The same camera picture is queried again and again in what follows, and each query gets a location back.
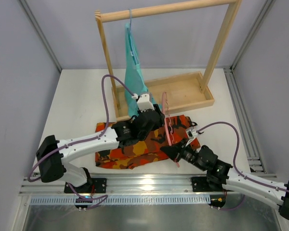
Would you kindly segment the orange camouflage trousers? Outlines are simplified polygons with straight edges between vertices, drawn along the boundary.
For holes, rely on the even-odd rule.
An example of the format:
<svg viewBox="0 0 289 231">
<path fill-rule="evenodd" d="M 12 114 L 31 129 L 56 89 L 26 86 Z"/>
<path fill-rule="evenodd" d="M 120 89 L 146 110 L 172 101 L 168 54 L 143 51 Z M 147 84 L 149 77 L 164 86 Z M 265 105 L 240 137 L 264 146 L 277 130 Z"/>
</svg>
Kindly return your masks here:
<svg viewBox="0 0 289 231">
<path fill-rule="evenodd" d="M 196 126 L 190 117 L 178 115 L 170 117 L 173 131 L 173 141 L 178 143 L 187 135 L 185 130 Z M 168 145 L 165 128 L 151 131 L 144 141 L 135 145 L 106 150 L 95 153 L 95 165 L 106 169 L 133 169 L 145 164 L 167 160 L 168 156 L 160 150 L 160 147 Z"/>
</svg>

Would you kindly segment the pink plastic hanger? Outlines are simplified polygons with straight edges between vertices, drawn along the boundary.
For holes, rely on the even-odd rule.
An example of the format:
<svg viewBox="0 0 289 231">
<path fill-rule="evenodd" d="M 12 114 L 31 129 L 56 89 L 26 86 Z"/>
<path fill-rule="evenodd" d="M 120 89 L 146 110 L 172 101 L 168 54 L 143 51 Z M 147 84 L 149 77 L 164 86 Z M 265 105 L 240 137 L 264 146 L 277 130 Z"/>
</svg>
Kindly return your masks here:
<svg viewBox="0 0 289 231">
<path fill-rule="evenodd" d="M 171 118 L 169 113 L 169 105 L 167 100 L 167 93 L 162 93 L 162 113 L 164 114 L 164 129 L 166 132 L 166 138 L 169 146 L 172 146 L 174 143 L 174 137 L 173 137 L 173 130 L 171 126 Z"/>
</svg>

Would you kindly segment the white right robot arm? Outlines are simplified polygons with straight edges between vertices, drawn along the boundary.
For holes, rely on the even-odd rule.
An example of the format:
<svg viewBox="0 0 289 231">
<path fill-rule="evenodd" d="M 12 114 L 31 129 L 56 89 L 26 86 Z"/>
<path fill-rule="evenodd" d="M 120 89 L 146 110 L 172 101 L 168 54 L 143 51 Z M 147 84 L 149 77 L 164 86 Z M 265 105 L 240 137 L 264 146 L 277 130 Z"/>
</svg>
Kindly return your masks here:
<svg viewBox="0 0 289 231">
<path fill-rule="evenodd" d="M 279 212 L 289 220 L 289 181 L 288 183 L 266 180 L 258 176 L 236 170 L 214 154 L 206 145 L 199 151 L 190 145 L 175 144 L 160 149 L 171 160 L 181 159 L 206 172 L 209 186 L 214 191 L 222 189 L 234 191 L 257 199 Z"/>
</svg>

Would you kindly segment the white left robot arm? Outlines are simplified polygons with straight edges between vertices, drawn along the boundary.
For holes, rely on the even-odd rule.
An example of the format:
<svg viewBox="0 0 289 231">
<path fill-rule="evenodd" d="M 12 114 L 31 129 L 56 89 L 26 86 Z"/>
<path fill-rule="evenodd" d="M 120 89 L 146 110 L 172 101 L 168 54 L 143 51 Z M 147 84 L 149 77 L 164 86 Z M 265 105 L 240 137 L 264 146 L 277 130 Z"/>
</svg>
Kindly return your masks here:
<svg viewBox="0 0 289 231">
<path fill-rule="evenodd" d="M 36 153 L 41 181 L 62 180 L 74 187 L 89 183 L 91 177 L 88 170 L 72 165 L 71 161 L 144 141 L 151 131 L 164 126 L 164 114 L 158 105 L 153 107 L 85 137 L 71 140 L 57 140 L 54 135 L 46 137 Z"/>
</svg>

